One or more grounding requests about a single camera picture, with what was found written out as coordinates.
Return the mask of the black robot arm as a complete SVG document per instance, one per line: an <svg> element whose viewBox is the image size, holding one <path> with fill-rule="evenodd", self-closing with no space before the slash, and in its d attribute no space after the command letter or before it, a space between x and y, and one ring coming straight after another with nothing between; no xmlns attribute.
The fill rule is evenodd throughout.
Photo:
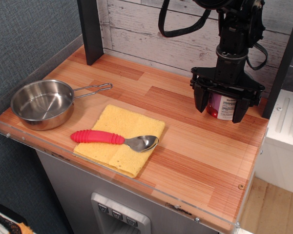
<svg viewBox="0 0 293 234"><path fill-rule="evenodd" d="M263 38L262 0L199 0L198 5L218 12L220 42L216 48L215 67L193 67L190 85L194 90L196 109L203 112L210 94L236 101L232 122L239 123L249 107L259 105L265 87L245 72L250 48L257 48Z"/></svg>

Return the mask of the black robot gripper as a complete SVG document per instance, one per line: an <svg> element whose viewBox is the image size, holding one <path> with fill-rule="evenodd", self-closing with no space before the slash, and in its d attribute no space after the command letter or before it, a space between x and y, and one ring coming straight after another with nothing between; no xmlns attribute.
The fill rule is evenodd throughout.
<svg viewBox="0 0 293 234"><path fill-rule="evenodd" d="M248 53L217 52L215 67L193 67L190 85L194 90L196 109L202 113L210 93L236 101L232 122L240 123L249 107L259 105L265 87L244 70Z"/></svg>

